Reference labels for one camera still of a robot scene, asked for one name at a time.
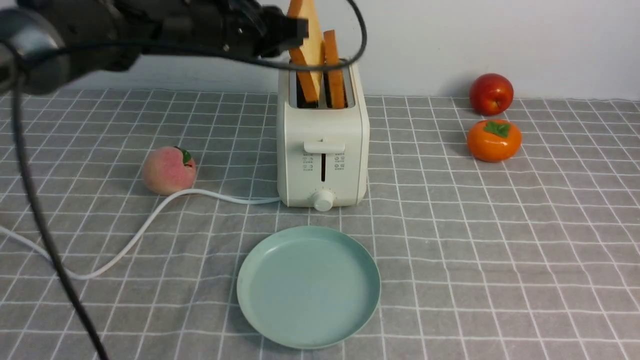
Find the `power cord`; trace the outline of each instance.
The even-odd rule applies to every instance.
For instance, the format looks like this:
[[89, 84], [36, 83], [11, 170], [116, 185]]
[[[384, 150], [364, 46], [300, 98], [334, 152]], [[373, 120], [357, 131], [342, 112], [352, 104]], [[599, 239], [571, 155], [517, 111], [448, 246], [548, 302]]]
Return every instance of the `power cord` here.
[[[76, 274], [75, 272], [69, 270], [68, 268], [65, 268], [65, 270], [67, 271], [67, 274], [69, 275], [69, 277], [75, 280], [89, 280], [89, 279], [93, 279], [94, 277], [98, 277], [102, 275], [105, 271], [109, 270], [113, 265], [115, 265], [118, 261], [120, 261], [120, 259], [122, 259], [129, 252], [129, 250], [131, 250], [131, 248], [134, 247], [134, 245], [145, 234], [145, 231], [147, 230], [147, 228], [151, 225], [151, 223], [158, 216], [158, 214], [160, 214], [160, 211], [162, 211], [162, 209], [164, 209], [165, 206], [167, 206], [171, 201], [173, 201], [177, 197], [180, 197], [183, 195], [191, 195], [191, 194], [205, 195], [208, 197], [213, 197], [215, 199], [225, 200], [225, 201], [233, 202], [235, 204], [242, 204], [242, 205], [269, 204], [272, 202], [280, 201], [279, 197], [269, 197], [266, 199], [255, 199], [255, 200], [240, 199], [237, 197], [222, 195], [220, 193], [210, 192], [208, 190], [202, 190], [202, 189], [187, 189], [187, 190], [182, 190], [182, 191], [173, 193], [170, 196], [168, 196], [165, 200], [163, 200], [160, 203], [160, 205], [156, 207], [154, 212], [151, 213], [151, 215], [149, 215], [149, 217], [147, 218], [147, 221], [145, 221], [142, 227], [140, 227], [140, 230], [138, 230], [138, 232], [133, 236], [133, 238], [129, 240], [127, 246], [125, 246], [116, 256], [114, 256], [113, 259], [109, 260], [108, 263], [106, 263], [104, 266], [102, 266], [98, 270], [85, 275]], [[24, 236], [17, 234], [3, 226], [0, 226], [0, 234], [5, 234], [11, 238], [16, 239], [17, 241], [27, 245], [28, 247], [32, 248], [37, 253], [44, 256], [49, 261], [51, 261], [51, 257], [49, 256], [47, 251], [45, 251], [43, 248], [36, 245], [33, 241], [25, 238]]]
[[[101, 47], [153, 47], [156, 49], [179, 51], [182, 53], [189, 53], [192, 55], [223, 58], [227, 60], [238, 61], [241, 63], [247, 63], [250, 65], [267, 67], [271, 69], [289, 70], [289, 71], [330, 71], [330, 70], [343, 69], [355, 63], [356, 61], [358, 61], [364, 54], [364, 51], [367, 45], [367, 28], [364, 23], [362, 13], [360, 12], [360, 9], [358, 8], [358, 6], [355, 4], [354, 0], [346, 0], [346, 1], [350, 5], [351, 9], [353, 10], [358, 20], [358, 25], [360, 26], [361, 41], [360, 41], [360, 47], [356, 52], [356, 54], [351, 59], [348, 59], [347, 61], [338, 65], [321, 65], [321, 66], [295, 65], [291, 63], [274, 62], [274, 61], [268, 61], [268, 60], [257, 59], [257, 58], [245, 58], [243, 56], [228, 54], [226, 52], [219, 51], [217, 49], [205, 49], [201, 47], [192, 47], [192, 46], [185, 46], [185, 45], [179, 45], [179, 44], [167, 44], [167, 43], [159, 43], [159, 42], [149, 42], [149, 41], [143, 41], [143, 40], [78, 44], [70, 47], [63, 47], [61, 49], [57, 49], [54, 51], [48, 51], [34, 60], [26, 61], [20, 56], [20, 54], [16, 51], [16, 49], [11, 44], [9, 44], [8, 42], [2, 42], [2, 44], [6, 46], [7, 49], [9, 49], [13, 53], [13, 60], [15, 62], [15, 67], [18, 72], [15, 79], [13, 80], [13, 85], [12, 85], [12, 128], [13, 128], [13, 141], [15, 142], [15, 150], [16, 150], [18, 164], [20, 168], [20, 176], [22, 178], [22, 184], [24, 186], [24, 190], [27, 195], [29, 204], [31, 206], [31, 211], [33, 213], [33, 217], [36, 222], [36, 226], [38, 227], [38, 230], [42, 235], [42, 242], [46, 249], [46, 254], [42, 248], [39, 248], [32, 241], [18, 234], [13, 233], [5, 229], [4, 227], [2, 228], [2, 233], [17, 239], [22, 243], [25, 243], [27, 246], [32, 247], [43, 256], [47, 255], [47, 258], [51, 261], [53, 268], [55, 269], [56, 273], [58, 274], [58, 277], [60, 278], [60, 283], [62, 284], [62, 287], [65, 290], [65, 293], [69, 298], [69, 301], [73, 305], [78, 317], [80, 318], [82, 325], [87, 331], [91, 339], [91, 342], [96, 349], [98, 358], [100, 360], [109, 360], [109, 357], [104, 348], [104, 345], [100, 340], [100, 336], [98, 335], [98, 332], [96, 331], [93, 322], [88, 316], [86, 309], [80, 302], [80, 299], [76, 291], [74, 290], [73, 285], [71, 284], [70, 276], [75, 278], [85, 277], [87, 279], [91, 279], [92, 277], [98, 276], [102, 272], [106, 271], [110, 266], [113, 266], [113, 264], [115, 264], [120, 258], [122, 258], [122, 256], [124, 256], [124, 254], [128, 250], [131, 249], [131, 247], [133, 247], [133, 245], [138, 241], [140, 236], [144, 233], [146, 228], [149, 226], [151, 221], [153, 221], [157, 213], [160, 210], [162, 210], [164, 205], [166, 205], [166, 203], [175, 199], [178, 196], [186, 195], [188, 193], [200, 193], [202, 195], [213, 196], [219, 199], [224, 199], [229, 201], [237, 201], [239, 199], [225, 197], [224, 195], [220, 195], [217, 193], [205, 193], [205, 190], [196, 190], [196, 189], [185, 190], [185, 192], [175, 193], [172, 195], [174, 197], [168, 197], [160, 206], [158, 206], [158, 208], [154, 211], [151, 217], [149, 217], [147, 222], [145, 222], [145, 225], [140, 229], [140, 231], [138, 231], [136, 236], [134, 236], [134, 238], [129, 242], [129, 244], [127, 244], [125, 249], [123, 249], [123, 251], [121, 251], [107, 265], [98, 269], [96, 272], [87, 274], [87, 275], [77, 275], [75, 273], [68, 272], [68, 270], [66, 270], [64, 265], [62, 264], [62, 260], [60, 259], [58, 250], [51, 238], [51, 234], [49, 233], [49, 230], [47, 229], [47, 222], [45, 221], [45, 218], [42, 213], [42, 209], [40, 207], [40, 203], [38, 202], [36, 190], [35, 190], [35, 187], [33, 186], [33, 180], [31, 178], [31, 172], [29, 170], [29, 163], [27, 159], [26, 145], [24, 141], [23, 128], [22, 128], [22, 81], [24, 79], [24, 76], [28, 76], [28, 73], [31, 69], [35, 68], [37, 65], [51, 58], [55, 58], [57, 56], [61, 56], [64, 54], [76, 53], [79, 51], [98, 49]], [[272, 202], [274, 200], [275, 199], [264, 199], [260, 201]]]

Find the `white power cord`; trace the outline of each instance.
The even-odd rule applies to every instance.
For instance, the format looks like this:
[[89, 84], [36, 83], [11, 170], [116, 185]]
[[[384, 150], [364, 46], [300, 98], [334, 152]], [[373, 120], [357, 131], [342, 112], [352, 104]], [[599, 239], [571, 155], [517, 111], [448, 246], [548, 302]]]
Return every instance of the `white power cord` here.
[[[111, 261], [106, 263], [103, 267], [99, 268], [98, 270], [96, 270], [96, 271], [94, 271], [94, 272], [92, 272], [90, 274], [86, 274], [86, 275], [78, 275], [78, 274], [74, 273], [73, 271], [65, 268], [65, 270], [67, 271], [69, 277], [71, 277], [72, 279], [76, 279], [76, 280], [88, 280], [88, 279], [93, 279], [94, 277], [99, 276], [102, 273], [104, 273], [105, 271], [109, 270], [120, 259], [122, 259], [122, 257], [125, 256], [125, 254], [129, 252], [129, 250], [131, 250], [133, 245], [135, 245], [136, 242], [138, 242], [138, 240], [145, 233], [145, 231], [147, 230], [149, 225], [151, 225], [151, 222], [154, 221], [156, 216], [160, 213], [160, 211], [162, 211], [162, 209], [169, 202], [171, 202], [173, 199], [175, 199], [177, 197], [180, 197], [180, 196], [183, 196], [183, 195], [191, 195], [191, 194], [205, 195], [205, 196], [208, 196], [208, 197], [214, 197], [216, 199], [225, 200], [225, 201], [234, 202], [236, 204], [243, 204], [243, 205], [269, 204], [271, 202], [280, 201], [279, 197], [271, 197], [271, 198], [267, 198], [267, 199], [255, 199], [255, 200], [240, 199], [240, 198], [237, 198], [237, 197], [232, 197], [232, 196], [228, 196], [228, 195], [222, 195], [220, 193], [210, 192], [208, 190], [201, 190], [201, 189], [187, 189], [187, 190], [179, 191], [177, 193], [173, 193], [170, 196], [168, 196], [164, 201], [162, 201], [160, 203], [160, 205], [158, 205], [158, 207], [154, 210], [153, 213], [151, 213], [151, 215], [149, 216], [147, 221], [144, 223], [144, 225], [142, 225], [140, 230], [138, 230], [138, 232], [135, 234], [135, 236], [133, 236], [133, 238], [131, 240], [129, 240], [129, 243], [127, 244], [127, 246], [125, 246], [124, 249], [122, 249], [118, 253], [118, 255], [116, 255], [113, 259], [111, 259]], [[27, 245], [28, 247], [30, 247], [33, 250], [35, 250], [36, 252], [38, 252], [40, 255], [44, 256], [47, 260], [51, 261], [51, 258], [49, 257], [49, 254], [47, 253], [46, 250], [44, 250], [43, 248], [39, 247], [33, 241], [25, 238], [24, 236], [22, 236], [20, 234], [16, 234], [15, 232], [13, 232], [13, 231], [11, 231], [11, 230], [3, 227], [3, 226], [0, 226], [0, 233], [3, 233], [5, 235], [9, 236], [10, 238], [18, 240], [19, 242]]]

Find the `robotic arm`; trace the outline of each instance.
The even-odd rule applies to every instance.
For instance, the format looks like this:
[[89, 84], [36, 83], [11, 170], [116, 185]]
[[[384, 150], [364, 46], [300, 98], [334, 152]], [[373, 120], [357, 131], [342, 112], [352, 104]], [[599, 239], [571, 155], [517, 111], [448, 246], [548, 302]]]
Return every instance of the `robotic arm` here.
[[[308, 37], [306, 19], [255, 0], [17, 0], [0, 10], [0, 40], [25, 59], [90, 42], [158, 41], [272, 58]], [[46, 94], [96, 70], [127, 71], [141, 54], [187, 55], [157, 48], [101, 47], [57, 56], [32, 69], [28, 94]], [[0, 44], [0, 94], [18, 69]]]

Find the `white wall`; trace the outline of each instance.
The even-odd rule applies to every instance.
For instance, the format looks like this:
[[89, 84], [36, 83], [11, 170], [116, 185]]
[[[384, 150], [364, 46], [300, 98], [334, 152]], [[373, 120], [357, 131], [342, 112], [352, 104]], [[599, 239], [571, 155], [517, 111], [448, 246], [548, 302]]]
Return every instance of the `white wall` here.
[[[286, 0], [260, 0], [285, 10]], [[639, 0], [358, 0], [369, 46], [368, 94], [465, 95], [498, 72], [522, 97], [640, 99]], [[316, 0], [343, 56], [360, 36], [344, 0]], [[275, 91], [276, 71], [203, 58], [141, 59], [126, 74], [98, 73], [73, 87]]]

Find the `toaster knob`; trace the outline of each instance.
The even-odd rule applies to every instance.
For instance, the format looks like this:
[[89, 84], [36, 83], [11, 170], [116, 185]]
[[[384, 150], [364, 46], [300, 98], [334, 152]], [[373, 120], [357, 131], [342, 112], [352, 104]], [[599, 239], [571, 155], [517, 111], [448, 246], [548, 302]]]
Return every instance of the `toaster knob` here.
[[329, 190], [317, 191], [313, 196], [314, 208], [318, 211], [328, 211], [333, 207], [333, 193]]

